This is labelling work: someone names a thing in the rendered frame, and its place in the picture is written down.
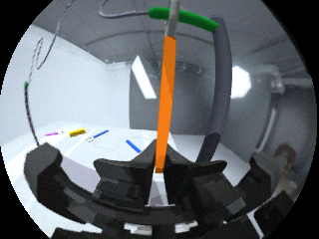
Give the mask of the white loop with orange handle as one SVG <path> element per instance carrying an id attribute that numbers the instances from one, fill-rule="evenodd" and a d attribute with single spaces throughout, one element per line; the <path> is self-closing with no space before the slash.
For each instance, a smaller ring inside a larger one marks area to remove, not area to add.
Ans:
<path id="1" fill-rule="evenodd" d="M 155 174 L 162 174 L 164 153 L 168 135 L 170 134 L 172 92 L 174 92 L 175 76 L 175 29 L 179 16 L 179 0 L 168 0 L 170 15 L 164 20 L 162 69 L 160 69 L 160 97 L 159 97 L 159 132 L 157 132 L 157 150 Z"/>

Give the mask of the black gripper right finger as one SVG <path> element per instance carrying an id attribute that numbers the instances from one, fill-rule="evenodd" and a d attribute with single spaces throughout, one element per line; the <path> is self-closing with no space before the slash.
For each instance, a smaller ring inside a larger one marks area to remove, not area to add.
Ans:
<path id="1" fill-rule="evenodd" d="M 191 162 L 186 156 L 178 154 L 175 148 L 166 144 L 163 163 L 164 190 L 168 206 L 175 204 L 176 197 L 182 194 L 183 188 L 189 180 L 197 176 L 214 174 L 227 168 L 226 160 L 213 160 L 210 162 Z"/>

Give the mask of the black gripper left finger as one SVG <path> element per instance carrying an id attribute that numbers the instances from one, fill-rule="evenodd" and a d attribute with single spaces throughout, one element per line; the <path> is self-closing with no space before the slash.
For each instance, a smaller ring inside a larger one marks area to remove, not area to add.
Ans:
<path id="1" fill-rule="evenodd" d="M 132 160 L 108 160 L 99 158 L 93 160 L 93 166 L 100 178 L 119 180 L 120 182 L 139 184 L 143 200 L 148 206 L 151 198 L 153 171 L 156 164 L 157 140 L 153 139 L 141 154 Z"/>

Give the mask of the yellow rectangular block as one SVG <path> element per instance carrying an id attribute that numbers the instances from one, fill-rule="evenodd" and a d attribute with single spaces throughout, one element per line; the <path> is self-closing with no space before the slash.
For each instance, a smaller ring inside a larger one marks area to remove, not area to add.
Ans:
<path id="1" fill-rule="evenodd" d="M 73 135 L 81 135 L 81 134 L 84 134 L 84 132 L 85 132 L 84 128 L 79 128 L 79 130 L 69 131 L 69 135 L 72 138 Z"/>

